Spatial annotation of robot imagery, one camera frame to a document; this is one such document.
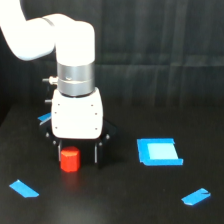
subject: blue square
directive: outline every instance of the blue square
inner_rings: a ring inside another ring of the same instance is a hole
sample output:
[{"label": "blue square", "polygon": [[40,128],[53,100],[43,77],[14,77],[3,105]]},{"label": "blue square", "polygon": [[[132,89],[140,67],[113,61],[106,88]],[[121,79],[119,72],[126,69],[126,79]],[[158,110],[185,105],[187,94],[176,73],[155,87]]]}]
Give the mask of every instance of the blue square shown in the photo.
[{"label": "blue square", "polygon": [[181,166],[183,159],[179,159],[174,147],[174,140],[138,139],[139,160],[146,166]]},{"label": "blue square", "polygon": [[169,143],[148,144],[150,159],[178,159],[176,149]]}]

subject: black background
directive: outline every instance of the black background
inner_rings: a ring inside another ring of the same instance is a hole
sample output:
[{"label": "black background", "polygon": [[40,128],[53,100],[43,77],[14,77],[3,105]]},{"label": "black background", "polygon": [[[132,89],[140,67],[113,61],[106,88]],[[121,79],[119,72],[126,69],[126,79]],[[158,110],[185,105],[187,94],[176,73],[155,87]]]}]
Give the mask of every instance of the black background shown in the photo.
[{"label": "black background", "polygon": [[[83,142],[80,171],[63,173],[37,121],[50,111],[41,80],[56,75],[55,55],[21,61],[0,33],[0,123],[11,107],[0,128],[0,223],[224,223],[224,2],[21,3],[27,19],[62,13],[94,26],[96,86],[118,134],[101,171]],[[136,140],[151,137],[174,138],[184,166],[140,164]],[[40,196],[13,192],[17,179]],[[201,187],[212,197],[181,202]]]},{"label": "black background", "polygon": [[[21,0],[27,19],[62,13],[96,33],[96,86],[119,105],[223,106],[221,0]],[[0,98],[42,103],[55,55],[24,62],[0,34]]]}]

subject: silver metal cylinder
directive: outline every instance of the silver metal cylinder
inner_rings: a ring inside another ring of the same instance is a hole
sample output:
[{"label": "silver metal cylinder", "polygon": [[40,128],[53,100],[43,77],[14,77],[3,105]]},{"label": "silver metal cylinder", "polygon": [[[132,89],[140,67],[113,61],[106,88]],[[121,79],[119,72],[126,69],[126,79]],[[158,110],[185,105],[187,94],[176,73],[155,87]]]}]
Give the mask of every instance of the silver metal cylinder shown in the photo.
[{"label": "silver metal cylinder", "polygon": [[65,66],[57,63],[58,90],[77,97],[90,94],[95,89],[94,63],[83,66]]}]

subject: robotic arm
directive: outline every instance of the robotic arm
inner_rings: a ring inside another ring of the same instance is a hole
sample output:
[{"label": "robotic arm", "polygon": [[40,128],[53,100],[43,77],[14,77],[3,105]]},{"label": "robotic arm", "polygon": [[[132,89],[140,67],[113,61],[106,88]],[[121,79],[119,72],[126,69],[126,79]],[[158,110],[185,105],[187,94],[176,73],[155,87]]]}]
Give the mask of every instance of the robotic arm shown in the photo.
[{"label": "robotic arm", "polygon": [[26,21],[20,0],[0,0],[0,26],[9,48],[21,60],[43,57],[56,48],[58,77],[49,79],[57,85],[51,108],[53,134],[69,139],[98,138],[103,109],[94,84],[93,27],[61,14]]}]

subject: blue paper piece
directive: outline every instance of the blue paper piece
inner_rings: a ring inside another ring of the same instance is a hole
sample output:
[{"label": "blue paper piece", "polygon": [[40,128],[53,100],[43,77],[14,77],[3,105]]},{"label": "blue paper piece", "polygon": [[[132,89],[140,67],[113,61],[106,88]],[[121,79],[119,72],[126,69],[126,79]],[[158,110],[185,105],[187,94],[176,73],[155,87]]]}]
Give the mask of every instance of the blue paper piece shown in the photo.
[{"label": "blue paper piece", "polygon": [[170,143],[148,144],[150,159],[178,159],[176,149]]},{"label": "blue paper piece", "polygon": [[195,191],[194,193],[182,198],[181,200],[185,205],[195,205],[210,196],[211,194],[207,190],[201,188],[200,190]]},{"label": "blue paper piece", "polygon": [[17,180],[13,184],[9,185],[9,187],[11,187],[17,193],[21,194],[24,198],[33,198],[39,196],[37,192],[22,183],[20,180]]},{"label": "blue paper piece", "polygon": [[51,113],[48,113],[48,114],[45,114],[41,117],[38,117],[38,120],[40,121],[45,121],[46,119],[50,118],[51,117]]},{"label": "blue paper piece", "polygon": [[146,166],[181,166],[173,139],[138,139],[139,160]]}]

